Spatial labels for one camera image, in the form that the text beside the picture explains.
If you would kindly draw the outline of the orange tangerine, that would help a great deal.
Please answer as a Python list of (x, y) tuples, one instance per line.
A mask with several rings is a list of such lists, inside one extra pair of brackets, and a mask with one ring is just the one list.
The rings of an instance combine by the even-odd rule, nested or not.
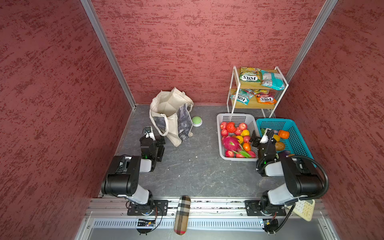
[(251, 144), (250, 143), (243, 143), (243, 149), (246, 152), (251, 151), (252, 150)]

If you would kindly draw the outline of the cream canvas tote bag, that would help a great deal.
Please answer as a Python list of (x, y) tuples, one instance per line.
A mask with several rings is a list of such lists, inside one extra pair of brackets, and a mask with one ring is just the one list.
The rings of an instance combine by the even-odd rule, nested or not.
[(193, 136), (193, 106), (193, 100), (177, 88), (161, 91), (150, 104), (151, 122), (162, 137), (178, 147)]

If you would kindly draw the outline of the pink dragon fruit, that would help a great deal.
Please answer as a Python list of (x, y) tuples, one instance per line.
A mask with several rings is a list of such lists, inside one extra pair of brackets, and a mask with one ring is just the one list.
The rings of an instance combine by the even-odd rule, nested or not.
[(227, 151), (233, 152), (236, 156), (241, 155), (244, 158), (252, 158), (252, 156), (244, 150), (242, 145), (239, 143), (239, 140), (234, 137), (224, 137), (222, 139), (222, 144)]

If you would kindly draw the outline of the red bell pepper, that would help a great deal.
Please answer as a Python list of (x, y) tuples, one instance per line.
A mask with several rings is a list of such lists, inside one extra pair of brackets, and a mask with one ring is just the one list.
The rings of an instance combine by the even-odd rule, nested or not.
[(229, 133), (235, 133), (237, 130), (237, 127), (234, 122), (227, 123), (226, 130)]

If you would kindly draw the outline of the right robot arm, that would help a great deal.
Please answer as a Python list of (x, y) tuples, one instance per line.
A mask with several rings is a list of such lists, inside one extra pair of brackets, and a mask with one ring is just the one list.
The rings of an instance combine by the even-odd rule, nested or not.
[(322, 197), (330, 186), (325, 169), (314, 159), (301, 155), (278, 154), (274, 131), (266, 129), (258, 145), (257, 172), (263, 177), (284, 177), (281, 186), (265, 191), (256, 210), (265, 216), (278, 212), (279, 206)]

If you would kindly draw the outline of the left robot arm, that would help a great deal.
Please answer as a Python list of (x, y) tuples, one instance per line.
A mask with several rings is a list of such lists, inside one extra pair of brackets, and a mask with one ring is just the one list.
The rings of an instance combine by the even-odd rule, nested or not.
[(141, 155), (114, 156), (101, 184), (101, 192), (127, 201), (128, 216), (157, 216), (158, 210), (151, 191), (139, 185), (140, 173), (150, 173), (162, 161), (165, 140), (163, 137), (140, 138)]

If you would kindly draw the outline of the orange Fox's candy bag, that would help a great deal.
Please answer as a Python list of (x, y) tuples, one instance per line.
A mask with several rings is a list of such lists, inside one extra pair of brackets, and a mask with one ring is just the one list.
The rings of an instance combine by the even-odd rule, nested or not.
[(263, 105), (274, 105), (277, 103), (277, 100), (271, 94), (258, 93), (256, 94), (256, 99), (259, 104)]

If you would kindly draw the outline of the green Fox's candy bag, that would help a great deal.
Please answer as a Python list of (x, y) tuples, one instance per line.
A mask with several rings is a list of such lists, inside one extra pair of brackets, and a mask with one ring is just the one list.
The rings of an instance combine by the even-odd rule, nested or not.
[(237, 100), (238, 102), (248, 105), (250, 100), (254, 97), (255, 93), (253, 90), (250, 89), (242, 89), (238, 92), (238, 97), (236, 97), (236, 94), (232, 94), (230, 98), (232, 100)]

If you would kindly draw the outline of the teal snack bag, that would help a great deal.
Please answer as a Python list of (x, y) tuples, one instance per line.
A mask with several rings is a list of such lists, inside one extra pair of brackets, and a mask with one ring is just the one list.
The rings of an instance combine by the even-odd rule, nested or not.
[(261, 70), (261, 85), (273, 90), (281, 91), (285, 89), (284, 80), (281, 74)]

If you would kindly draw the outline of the yellow Fox's candy bag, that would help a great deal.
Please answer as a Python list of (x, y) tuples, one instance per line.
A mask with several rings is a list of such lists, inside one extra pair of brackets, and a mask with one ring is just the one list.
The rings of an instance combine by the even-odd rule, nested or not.
[(260, 83), (262, 80), (261, 69), (241, 67), (239, 79), (243, 82)]

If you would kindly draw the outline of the red apple front right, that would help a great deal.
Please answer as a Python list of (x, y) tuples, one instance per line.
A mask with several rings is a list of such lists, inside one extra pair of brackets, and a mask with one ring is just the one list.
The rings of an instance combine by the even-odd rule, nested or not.
[(257, 155), (253, 151), (247, 151), (247, 153), (250, 155), (250, 158), (257, 158)]

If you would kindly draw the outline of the red apple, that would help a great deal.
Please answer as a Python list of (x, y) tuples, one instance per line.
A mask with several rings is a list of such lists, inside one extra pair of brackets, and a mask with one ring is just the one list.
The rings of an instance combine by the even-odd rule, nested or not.
[(227, 158), (235, 158), (235, 157), (236, 157), (236, 154), (235, 154), (233, 151), (229, 151), (229, 150), (227, 150), (227, 151), (225, 152), (225, 156), (226, 156)]
[(240, 124), (239, 124), (239, 129), (241, 129), (242, 131), (243, 131), (243, 130), (247, 130), (247, 129), (248, 129), (248, 126), (247, 126), (247, 124), (245, 124), (245, 123), (240, 123)]
[(247, 151), (247, 153), (250, 155), (250, 158), (257, 158), (257, 155), (253, 151)]

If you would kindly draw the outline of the teal plastic basket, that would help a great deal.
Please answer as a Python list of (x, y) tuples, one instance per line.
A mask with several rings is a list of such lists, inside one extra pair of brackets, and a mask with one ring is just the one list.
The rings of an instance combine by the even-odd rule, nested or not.
[(302, 134), (300, 133), (296, 123), (289, 119), (272, 119), (264, 118), (257, 120), (258, 131), (261, 137), (264, 135), (265, 130), (284, 130), (290, 133), (288, 139), (281, 139), (280, 142), (285, 144), (284, 151), (290, 151), (291, 154), (306, 156), (313, 158)]

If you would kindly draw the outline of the orange pumpkin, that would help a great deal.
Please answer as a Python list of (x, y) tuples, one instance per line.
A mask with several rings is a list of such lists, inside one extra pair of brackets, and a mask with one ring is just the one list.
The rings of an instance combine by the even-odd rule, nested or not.
[(278, 132), (278, 136), (281, 138), (281, 139), (288, 139), (290, 137), (290, 133), (288, 131), (284, 131), (284, 130), (279, 130)]

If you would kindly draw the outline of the yellow lemon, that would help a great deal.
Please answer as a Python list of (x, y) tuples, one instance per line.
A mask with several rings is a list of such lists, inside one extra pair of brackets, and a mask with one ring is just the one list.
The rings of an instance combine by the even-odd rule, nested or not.
[(242, 136), (235, 136), (235, 138), (238, 140), (239, 144), (244, 142), (244, 138)]

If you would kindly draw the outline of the red apple front left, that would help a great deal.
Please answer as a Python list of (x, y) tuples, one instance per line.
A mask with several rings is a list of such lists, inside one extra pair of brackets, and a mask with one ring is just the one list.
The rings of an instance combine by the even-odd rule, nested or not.
[(225, 156), (226, 156), (227, 158), (235, 158), (235, 157), (236, 157), (236, 154), (235, 154), (233, 151), (229, 151), (229, 150), (227, 150), (227, 151), (225, 152)]

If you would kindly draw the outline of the red apple top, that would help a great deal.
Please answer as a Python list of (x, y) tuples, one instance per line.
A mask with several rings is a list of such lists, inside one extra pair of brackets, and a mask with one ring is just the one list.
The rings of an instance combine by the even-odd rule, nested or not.
[(248, 129), (248, 126), (247, 126), (247, 124), (245, 124), (245, 123), (240, 123), (240, 124), (239, 124), (239, 129), (241, 129), (242, 131), (243, 131), (243, 130), (247, 130), (247, 129)]

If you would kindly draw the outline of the cream calculator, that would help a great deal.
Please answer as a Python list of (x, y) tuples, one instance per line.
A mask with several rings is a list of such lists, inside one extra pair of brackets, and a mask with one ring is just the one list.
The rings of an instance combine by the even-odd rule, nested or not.
[(307, 222), (310, 222), (314, 214), (315, 204), (315, 200), (300, 200), (296, 202), (293, 213)]

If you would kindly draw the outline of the white wooden shelf rack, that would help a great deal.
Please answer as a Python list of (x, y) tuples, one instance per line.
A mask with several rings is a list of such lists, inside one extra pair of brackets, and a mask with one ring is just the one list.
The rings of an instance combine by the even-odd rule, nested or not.
[[(275, 111), (279, 105), (279, 103), (282, 101), (282, 98), (286, 91), (288, 90), (289, 83), (287, 82), (285, 76), (282, 74), (279, 67), (275, 67), (273, 70), (264, 70), (272, 73), (279, 73), (282, 75), (285, 89), (281, 91), (273, 90), (267, 87), (264, 87), (260, 83), (252, 83), (252, 82), (243, 82), (239, 79), (241, 68), (233, 67), (232, 71), (232, 77), (227, 97), (227, 112), (233, 113), (236, 109), (258, 109), (262, 111), (262, 114), (265, 118), (271, 118), (275, 114)], [(249, 104), (246, 106), (237, 100), (232, 100), (230, 96), (232, 94), (236, 94), (236, 97), (238, 97), (239, 90), (242, 89), (250, 89), (253, 90), (255, 95), (250, 100)], [(277, 100), (277, 103), (274, 105), (263, 105), (259, 104), (256, 99), (256, 94), (258, 93), (264, 93), (264, 94), (271, 94), (273, 97)]]

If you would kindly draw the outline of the plaid pouch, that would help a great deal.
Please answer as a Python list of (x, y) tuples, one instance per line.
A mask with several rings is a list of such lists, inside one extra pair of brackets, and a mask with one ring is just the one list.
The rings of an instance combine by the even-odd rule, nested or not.
[(179, 200), (174, 224), (174, 232), (178, 235), (183, 235), (187, 231), (190, 206), (191, 198), (188, 196), (182, 196)]

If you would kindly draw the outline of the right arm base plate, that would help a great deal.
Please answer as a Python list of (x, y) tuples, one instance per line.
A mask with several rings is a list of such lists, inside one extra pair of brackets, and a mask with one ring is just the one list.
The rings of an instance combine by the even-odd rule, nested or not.
[(286, 210), (284, 206), (276, 206), (267, 202), (260, 203), (260, 200), (245, 200), (245, 209), (247, 216), (265, 216), (265, 217), (283, 217), (286, 216)]

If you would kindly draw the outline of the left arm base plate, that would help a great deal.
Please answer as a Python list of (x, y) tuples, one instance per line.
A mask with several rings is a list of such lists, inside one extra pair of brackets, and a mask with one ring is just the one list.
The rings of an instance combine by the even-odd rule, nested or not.
[(144, 216), (144, 217), (161, 217), (165, 216), (168, 211), (168, 200), (150, 200), (146, 205), (139, 205), (130, 202), (128, 206), (128, 216)]

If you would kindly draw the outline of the aluminium rail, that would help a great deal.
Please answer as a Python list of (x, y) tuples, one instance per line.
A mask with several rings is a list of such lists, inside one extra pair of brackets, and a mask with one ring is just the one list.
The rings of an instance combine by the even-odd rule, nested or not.
[[(166, 218), (174, 218), (179, 205), (179, 197), (164, 197), (155, 200), (158, 215), (164, 214)], [(244, 198), (203, 198), (191, 197), (189, 211), (190, 218), (249, 218), (250, 211)], [(120, 198), (94, 198), (91, 199), (85, 215), (88, 217), (123, 218), (129, 217), (131, 204)]]

